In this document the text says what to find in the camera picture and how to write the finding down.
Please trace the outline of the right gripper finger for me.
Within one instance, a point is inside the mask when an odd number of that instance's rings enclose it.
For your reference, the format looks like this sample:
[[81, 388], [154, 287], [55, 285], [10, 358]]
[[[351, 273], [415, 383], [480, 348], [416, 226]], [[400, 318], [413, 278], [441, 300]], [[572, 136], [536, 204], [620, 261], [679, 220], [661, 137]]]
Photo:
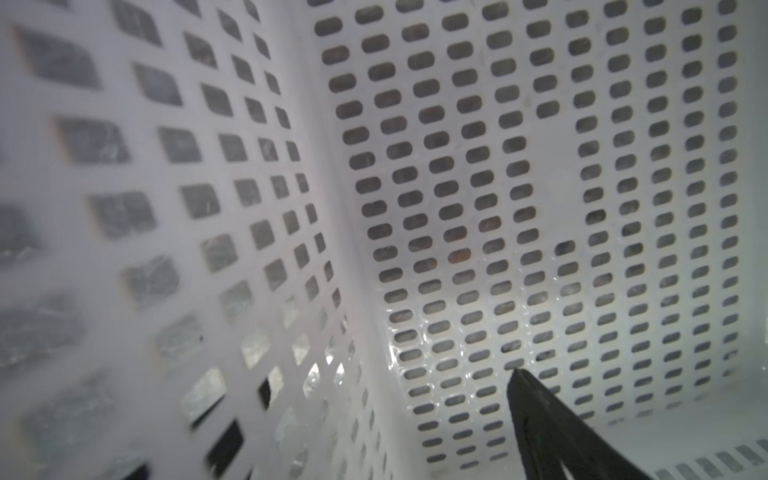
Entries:
[[528, 479], [647, 479], [541, 381], [515, 369], [507, 400]]

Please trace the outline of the white perforated plastic basket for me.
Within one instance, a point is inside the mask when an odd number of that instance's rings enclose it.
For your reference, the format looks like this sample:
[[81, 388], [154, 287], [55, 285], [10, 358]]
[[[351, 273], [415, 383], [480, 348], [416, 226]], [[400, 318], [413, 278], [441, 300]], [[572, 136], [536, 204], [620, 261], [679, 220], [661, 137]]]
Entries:
[[5, 479], [523, 479], [525, 371], [767, 475], [763, 1], [5, 1]]

